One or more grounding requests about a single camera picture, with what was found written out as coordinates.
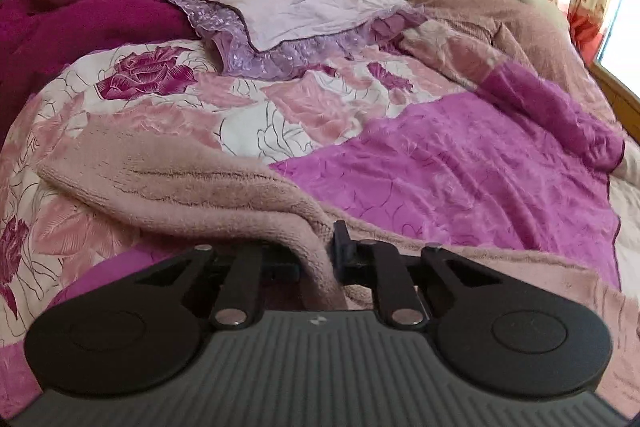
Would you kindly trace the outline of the magenta fleece blanket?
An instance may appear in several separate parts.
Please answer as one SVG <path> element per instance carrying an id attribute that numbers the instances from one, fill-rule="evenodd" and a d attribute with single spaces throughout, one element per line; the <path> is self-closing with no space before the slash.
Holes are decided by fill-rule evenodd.
<path id="1" fill-rule="evenodd" d="M 1 138 L 30 98 L 91 52 L 193 39 L 165 0 L 1 0 Z"/>

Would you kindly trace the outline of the white plush toy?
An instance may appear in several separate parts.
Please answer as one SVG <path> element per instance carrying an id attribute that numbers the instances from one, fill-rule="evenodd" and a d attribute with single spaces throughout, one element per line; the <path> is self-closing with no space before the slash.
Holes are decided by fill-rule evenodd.
<path id="1" fill-rule="evenodd" d="M 542 14 L 549 22 L 562 31 L 568 31 L 570 24 L 566 15 L 550 0 L 520 0 Z"/>

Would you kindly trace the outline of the pink floral quilt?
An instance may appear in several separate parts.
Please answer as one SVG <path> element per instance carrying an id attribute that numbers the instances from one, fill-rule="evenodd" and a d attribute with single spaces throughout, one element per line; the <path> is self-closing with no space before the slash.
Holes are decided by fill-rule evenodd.
<path id="1" fill-rule="evenodd" d="M 23 339 L 51 303 L 183 247 L 40 179 L 100 124 L 263 161 L 379 228 L 451 246 L 542 251 L 620 285 L 612 172 L 626 145 L 556 83 L 429 20 L 299 77 L 222 75 L 195 40 L 81 57 L 31 98 L 1 152 L 1 414 L 39 393 Z"/>

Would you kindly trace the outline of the pink knitted sweater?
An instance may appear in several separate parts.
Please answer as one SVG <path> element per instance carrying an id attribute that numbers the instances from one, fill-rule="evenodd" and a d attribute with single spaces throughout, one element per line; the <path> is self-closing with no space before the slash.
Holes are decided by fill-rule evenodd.
<path id="1" fill-rule="evenodd" d="M 145 232 L 207 239 L 267 239 L 302 262 L 303 302 L 312 309 L 365 306 L 361 284 L 345 291 L 330 262 L 333 223 L 344 212 L 303 192 L 255 158 L 234 157 L 192 139 L 90 122 L 37 166 L 41 179 L 115 221 Z M 639 410 L 639 303 L 593 271 L 538 251 L 456 246 L 454 253 L 581 303 L 613 337 L 599 395 Z"/>

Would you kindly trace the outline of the lilac ruffled pillow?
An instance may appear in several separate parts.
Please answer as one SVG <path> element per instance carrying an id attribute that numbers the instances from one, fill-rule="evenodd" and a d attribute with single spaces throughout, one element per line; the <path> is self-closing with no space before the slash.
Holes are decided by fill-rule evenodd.
<path id="1" fill-rule="evenodd" d="M 289 80 L 425 22 L 406 0 L 168 0 L 216 50 L 222 72 Z"/>

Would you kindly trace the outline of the dusty pink blanket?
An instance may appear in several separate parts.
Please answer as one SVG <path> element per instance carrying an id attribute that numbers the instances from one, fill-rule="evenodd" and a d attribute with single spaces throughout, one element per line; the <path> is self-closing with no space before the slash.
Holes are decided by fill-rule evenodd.
<path id="1" fill-rule="evenodd" d="M 555 84 L 589 114 L 627 138 L 596 80 L 570 43 L 568 31 L 555 26 L 534 6 L 518 0 L 408 1 L 426 9 L 431 22 L 483 41 L 539 79 Z"/>

